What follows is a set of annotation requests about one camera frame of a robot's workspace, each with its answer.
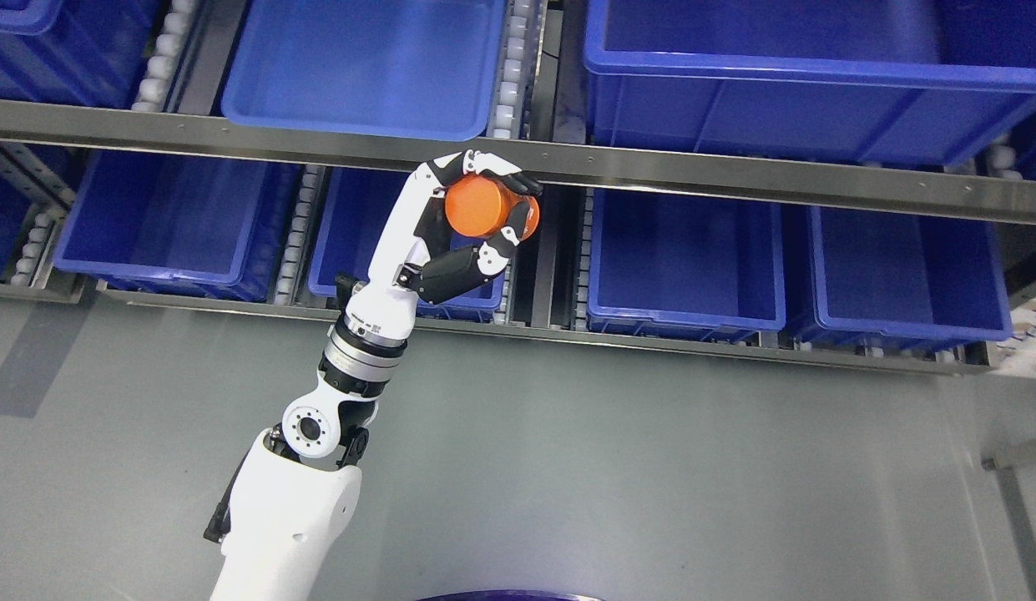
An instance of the orange canister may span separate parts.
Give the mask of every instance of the orange canister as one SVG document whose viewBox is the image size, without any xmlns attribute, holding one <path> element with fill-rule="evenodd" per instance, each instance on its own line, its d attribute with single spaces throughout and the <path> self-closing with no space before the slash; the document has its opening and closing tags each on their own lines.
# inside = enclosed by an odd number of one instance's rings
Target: orange canister
<svg viewBox="0 0 1036 601">
<path fill-rule="evenodd" d="M 454 183 L 448 191 L 444 213 L 454 231 L 464 236 L 486 238 L 507 223 L 510 209 L 522 200 L 533 207 L 522 235 L 522 239 L 526 239 L 540 225 L 540 203 L 529 195 L 514 194 L 502 183 L 483 175 L 469 174 Z"/>
</svg>

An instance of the gray floor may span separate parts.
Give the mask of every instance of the gray floor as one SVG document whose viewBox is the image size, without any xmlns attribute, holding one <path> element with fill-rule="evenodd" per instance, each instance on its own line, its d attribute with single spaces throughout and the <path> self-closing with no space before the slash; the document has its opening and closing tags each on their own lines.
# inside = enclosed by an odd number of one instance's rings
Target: gray floor
<svg viewBox="0 0 1036 601">
<path fill-rule="evenodd" d="M 0 300 L 0 601 L 207 597 L 202 527 L 323 324 L 98 299 L 57 369 L 39 314 Z M 1020 599 L 977 461 L 1034 436 L 1036 381 L 418 333 L 314 599 Z"/>
</svg>

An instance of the stainless steel beam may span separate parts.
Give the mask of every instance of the stainless steel beam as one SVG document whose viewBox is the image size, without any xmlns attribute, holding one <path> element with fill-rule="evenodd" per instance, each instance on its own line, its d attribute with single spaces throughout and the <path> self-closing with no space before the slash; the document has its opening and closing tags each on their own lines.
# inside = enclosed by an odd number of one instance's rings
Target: stainless steel beam
<svg viewBox="0 0 1036 601">
<path fill-rule="evenodd" d="M 322 322 L 332 322 L 332 320 L 336 320 L 339 316 L 339 312 L 332 311 L 332 309 L 169 296 L 149 292 L 127 292 L 127 290 L 107 288 L 105 282 L 98 284 L 98 290 L 106 296 L 130 305 L 194 309 L 194 311 L 234 313 L 235 315 L 272 316 L 274 318 L 322 320 Z M 846 353 L 846 351 L 787 350 L 769 349 L 768 347 L 760 346 L 717 345 L 711 342 L 525 327 L 520 326 L 520 324 L 482 324 L 460 322 L 460 320 L 418 319 L 418 330 L 544 340 L 547 342 L 566 342 L 571 343 L 571 345 L 613 346 L 617 347 L 617 349 L 663 350 L 668 351 L 668 353 L 707 354 L 708 356 L 715 357 L 757 359 L 758 361 L 809 366 L 942 374 L 942 376 L 983 373 L 990 369 L 984 365 L 932 362 L 911 357 L 867 357 L 861 354 Z"/>
<path fill-rule="evenodd" d="M 410 170 L 462 148 L 498 152 L 544 182 L 1036 224 L 1036 182 L 522 140 L 403 140 L 240 126 L 227 118 L 0 101 L 0 140 Z"/>
</svg>

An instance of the white robotic arm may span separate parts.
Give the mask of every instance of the white robotic arm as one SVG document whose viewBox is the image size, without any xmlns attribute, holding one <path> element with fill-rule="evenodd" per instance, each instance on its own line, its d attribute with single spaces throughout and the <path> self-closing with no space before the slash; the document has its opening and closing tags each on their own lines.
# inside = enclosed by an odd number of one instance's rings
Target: white robotic arm
<svg viewBox="0 0 1036 601">
<path fill-rule="evenodd" d="M 293 400 L 277 426 L 258 434 L 204 537 L 225 564 L 215 601 L 304 601 L 332 543 L 358 502 L 376 399 L 399 365 L 418 300 L 440 303 L 498 277 L 524 237 L 530 206 L 476 247 L 450 251 L 449 187 L 468 174 L 495 178 L 522 196 L 539 182 L 494 153 L 465 151 L 428 161 L 406 180 L 369 266 L 369 282 L 339 275 L 341 316 L 328 330 L 316 388 Z M 342 448 L 338 468 L 301 463 Z"/>
</svg>

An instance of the metal shelf frame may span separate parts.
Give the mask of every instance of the metal shelf frame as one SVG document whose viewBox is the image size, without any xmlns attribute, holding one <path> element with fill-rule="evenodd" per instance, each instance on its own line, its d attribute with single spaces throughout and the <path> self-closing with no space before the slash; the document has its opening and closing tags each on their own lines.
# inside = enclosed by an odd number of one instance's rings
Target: metal shelf frame
<svg viewBox="0 0 1036 601">
<path fill-rule="evenodd" d="M 0 101 L 0 141 L 395 171 L 411 170 L 426 156 L 476 148 L 507 156 L 542 182 L 562 185 L 1036 225 L 1036 182 L 804 161 L 494 138 L 468 142 L 404 140 L 240 126 L 224 117 L 15 101 Z"/>
<path fill-rule="evenodd" d="M 201 21 L 186 44 L 189 50 L 181 57 L 176 84 L 166 103 L 173 113 L 0 101 L 0 142 L 398 171 L 411 170 L 430 156 L 477 148 L 507 156 L 542 182 L 555 183 L 547 208 L 558 216 L 567 213 L 563 208 L 568 203 L 582 202 L 585 188 L 605 187 L 1036 225 L 1036 182 L 585 144 L 582 112 L 586 88 L 581 58 L 585 0 L 540 0 L 543 35 L 540 52 L 534 57 L 535 76 L 528 91 L 531 140 L 481 137 L 456 143 L 236 125 L 209 114 L 215 113 L 248 0 L 204 2 Z M 510 324 L 419 319 L 418 327 L 910 373 L 979 373 L 996 368 L 996 354 L 989 345 L 959 347 L 934 357 L 911 357 L 872 349 L 800 349 L 787 342 L 780 345 L 778 337 L 769 333 L 753 345 L 723 345 L 582 332 L 574 327 L 574 307 L 564 306 L 572 304 L 572 298 L 566 297 L 571 292 L 566 288 L 571 275 L 567 268 L 572 267 L 567 262 L 578 260 L 559 251 L 574 236 L 566 226 L 552 222 L 538 235 L 533 278 L 525 284 L 529 293 L 527 319 Z M 290 319 L 334 320 L 336 316 L 335 311 L 320 308 L 320 299 L 272 305 L 127 292 L 105 284 L 98 284 L 98 289 L 106 296 L 135 305 Z"/>
</svg>

